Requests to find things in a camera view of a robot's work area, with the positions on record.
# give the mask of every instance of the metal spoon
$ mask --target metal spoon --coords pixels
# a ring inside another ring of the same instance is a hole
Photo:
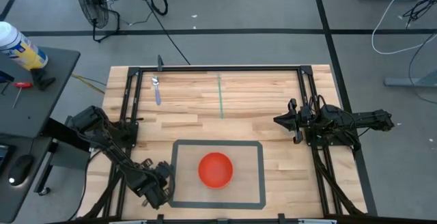
[[[158,77],[157,76],[153,76],[152,77],[152,84],[155,86],[155,98],[156,98],[156,104],[160,105],[161,104],[161,98],[159,96],[159,89],[158,89]]]

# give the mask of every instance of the red screwdriver handle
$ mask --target red screwdriver handle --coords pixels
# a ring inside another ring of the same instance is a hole
[[[14,86],[15,87],[20,87],[20,88],[28,88],[28,87],[32,87],[32,83],[30,83],[30,82],[17,82],[17,83],[14,83]]]

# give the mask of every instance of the electric fan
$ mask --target electric fan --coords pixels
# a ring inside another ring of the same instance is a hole
[[[109,36],[116,34],[120,28],[120,15],[118,12],[108,9],[107,0],[79,0],[83,14],[93,25],[93,40],[101,42]],[[117,29],[108,33],[100,39],[96,39],[96,28],[102,29],[108,24],[108,12],[114,13],[117,16]]]

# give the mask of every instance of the screwdriver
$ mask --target screwdriver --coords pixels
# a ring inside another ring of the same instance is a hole
[[[15,86],[15,87],[19,87],[20,90],[18,91],[18,94],[16,95],[14,105],[12,105],[12,108],[13,108],[13,109],[15,109],[15,104],[16,104],[16,101],[18,100],[18,97],[20,96],[21,89],[32,87],[32,83],[27,82],[27,81],[25,81],[25,82],[24,82],[24,81],[21,81],[21,82],[14,83],[14,86]]]

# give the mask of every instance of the white cap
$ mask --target white cap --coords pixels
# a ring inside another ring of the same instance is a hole
[[[0,48],[11,44],[17,35],[17,29],[7,22],[0,22]]]

